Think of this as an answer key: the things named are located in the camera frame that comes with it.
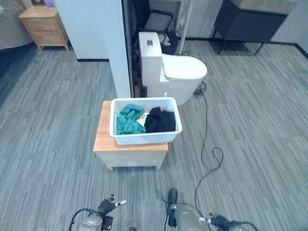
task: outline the laundry basket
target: laundry basket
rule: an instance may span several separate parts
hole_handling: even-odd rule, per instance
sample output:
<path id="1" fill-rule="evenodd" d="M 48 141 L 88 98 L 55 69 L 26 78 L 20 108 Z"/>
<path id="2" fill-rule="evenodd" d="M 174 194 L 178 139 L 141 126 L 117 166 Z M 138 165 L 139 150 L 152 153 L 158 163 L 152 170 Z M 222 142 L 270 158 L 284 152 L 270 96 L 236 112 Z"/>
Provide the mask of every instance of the laundry basket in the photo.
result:
<path id="1" fill-rule="evenodd" d="M 146 115 L 149 114 L 150 110 L 154 107 L 160 107 L 161 110 L 174 112 L 175 131 L 117 135 L 116 118 L 120 114 L 122 109 L 126 105 L 131 103 L 142 107 L 145 110 Z M 171 142 L 181 131 L 182 124 L 178 112 L 177 103 L 175 102 L 175 99 L 171 97 L 128 98 L 115 99 L 111 101 L 109 134 L 115 138 L 116 142 L 119 145 Z"/>

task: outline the white toilet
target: white toilet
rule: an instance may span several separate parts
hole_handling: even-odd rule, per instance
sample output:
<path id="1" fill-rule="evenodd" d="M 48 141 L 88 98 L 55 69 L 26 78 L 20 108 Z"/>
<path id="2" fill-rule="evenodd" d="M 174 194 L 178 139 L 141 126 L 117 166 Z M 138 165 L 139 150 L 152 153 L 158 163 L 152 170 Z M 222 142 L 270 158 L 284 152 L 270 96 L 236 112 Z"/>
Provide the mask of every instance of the white toilet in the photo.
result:
<path id="1" fill-rule="evenodd" d="M 207 68 L 190 56 L 162 54 L 155 32 L 139 32 L 142 84 L 147 86 L 148 97 L 163 97 L 165 92 L 177 105 L 188 101 Z"/>

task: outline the wooden nightstand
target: wooden nightstand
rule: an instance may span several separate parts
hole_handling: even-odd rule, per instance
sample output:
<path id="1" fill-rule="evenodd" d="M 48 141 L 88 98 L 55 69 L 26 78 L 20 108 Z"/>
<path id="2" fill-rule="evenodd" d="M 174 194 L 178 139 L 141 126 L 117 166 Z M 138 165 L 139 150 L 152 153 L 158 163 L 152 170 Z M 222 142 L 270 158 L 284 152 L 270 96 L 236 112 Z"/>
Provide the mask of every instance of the wooden nightstand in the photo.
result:
<path id="1" fill-rule="evenodd" d="M 94 152 L 109 169 L 136 166 L 160 168 L 168 151 L 168 143 L 118 145 L 116 140 L 109 135 L 110 107 L 111 101 L 103 102 Z"/>
<path id="2" fill-rule="evenodd" d="M 56 8 L 30 6 L 19 18 L 38 49 L 42 50 L 44 46 L 64 46 L 69 51 L 68 36 Z"/>

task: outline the teal cloth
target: teal cloth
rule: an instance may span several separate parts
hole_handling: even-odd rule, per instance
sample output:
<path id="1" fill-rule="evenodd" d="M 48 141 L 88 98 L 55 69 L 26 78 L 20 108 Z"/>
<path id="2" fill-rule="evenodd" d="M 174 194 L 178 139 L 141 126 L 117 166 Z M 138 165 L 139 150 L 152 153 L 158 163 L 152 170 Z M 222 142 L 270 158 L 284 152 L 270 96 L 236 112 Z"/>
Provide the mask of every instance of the teal cloth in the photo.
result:
<path id="1" fill-rule="evenodd" d="M 116 134 L 140 134 L 145 133 L 145 127 L 137 122 L 144 113 L 144 109 L 134 104 L 128 104 L 116 118 Z"/>

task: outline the clothing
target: clothing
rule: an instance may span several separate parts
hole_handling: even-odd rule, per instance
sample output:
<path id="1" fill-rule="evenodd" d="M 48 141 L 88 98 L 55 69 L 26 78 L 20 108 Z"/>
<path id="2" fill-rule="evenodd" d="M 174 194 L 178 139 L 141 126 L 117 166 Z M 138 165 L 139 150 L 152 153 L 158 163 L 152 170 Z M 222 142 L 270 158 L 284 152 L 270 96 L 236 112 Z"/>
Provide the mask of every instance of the clothing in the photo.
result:
<path id="1" fill-rule="evenodd" d="M 144 109 L 134 104 L 126 105 L 116 118 L 116 134 L 140 134 L 145 132 L 145 127 L 137 122 L 144 113 Z"/>
<path id="2" fill-rule="evenodd" d="M 175 131 L 174 112 L 153 108 L 145 119 L 145 133 Z"/>

